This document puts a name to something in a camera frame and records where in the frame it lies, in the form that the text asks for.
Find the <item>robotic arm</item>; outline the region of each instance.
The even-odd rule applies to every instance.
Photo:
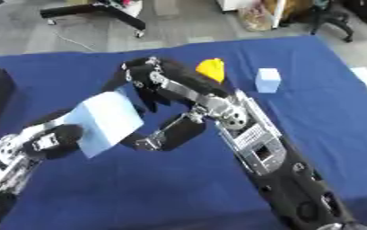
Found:
[[[367,230],[244,92],[229,92],[207,76],[157,57],[124,63],[105,89],[126,83],[134,85],[150,111],[157,111],[156,102],[188,106],[149,137],[130,140],[136,148],[170,151],[201,134],[205,119],[211,119],[260,196],[290,229]]]
[[[210,119],[240,166],[272,211],[293,230],[367,230],[357,224],[319,173],[280,133],[255,101],[214,79],[168,59],[139,58],[121,65],[102,88],[132,84],[149,111],[157,103],[188,107],[146,137],[133,133],[121,144],[149,151],[170,151],[200,135]],[[0,194],[18,194],[44,159],[78,148],[83,129],[61,125],[63,110],[31,123],[19,135],[0,140]]]

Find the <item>blue cloth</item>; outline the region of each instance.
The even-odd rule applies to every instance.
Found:
[[[367,224],[367,88],[314,37],[191,44],[113,54],[56,53],[0,57],[18,86],[0,137],[97,93],[125,60],[156,55],[193,68],[221,58],[235,86],[271,119],[361,221]],[[256,93],[259,68],[279,69],[275,94]],[[131,89],[127,94],[138,102]],[[145,118],[149,133],[179,105]],[[82,153],[45,162],[1,224],[3,230],[283,229],[247,181],[212,123],[169,153],[116,146],[91,160]]]

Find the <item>cable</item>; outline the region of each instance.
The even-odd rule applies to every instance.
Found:
[[[97,50],[95,50],[95,49],[92,49],[91,47],[89,47],[89,46],[87,46],[87,45],[84,45],[84,44],[82,44],[82,43],[80,43],[80,42],[77,42],[77,41],[75,41],[75,40],[70,40],[70,39],[68,39],[68,38],[65,38],[65,37],[63,37],[62,35],[60,35],[58,32],[56,32],[56,31],[53,31],[60,39],[62,39],[62,40],[65,40],[65,41],[68,41],[68,42],[72,42],[72,43],[74,43],[74,44],[76,44],[76,45],[79,45],[79,46],[82,46],[82,47],[84,47],[84,48],[86,48],[86,49],[88,49],[88,50],[90,50],[90,51],[92,51],[92,52],[98,52]]]

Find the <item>yellow object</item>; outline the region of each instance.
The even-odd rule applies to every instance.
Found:
[[[225,64],[220,58],[202,61],[197,66],[196,71],[214,79],[218,83],[222,83],[225,79]]]

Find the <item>small white cube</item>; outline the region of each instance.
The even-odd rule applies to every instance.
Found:
[[[256,77],[259,93],[275,93],[281,83],[281,76],[276,68],[260,68]]]

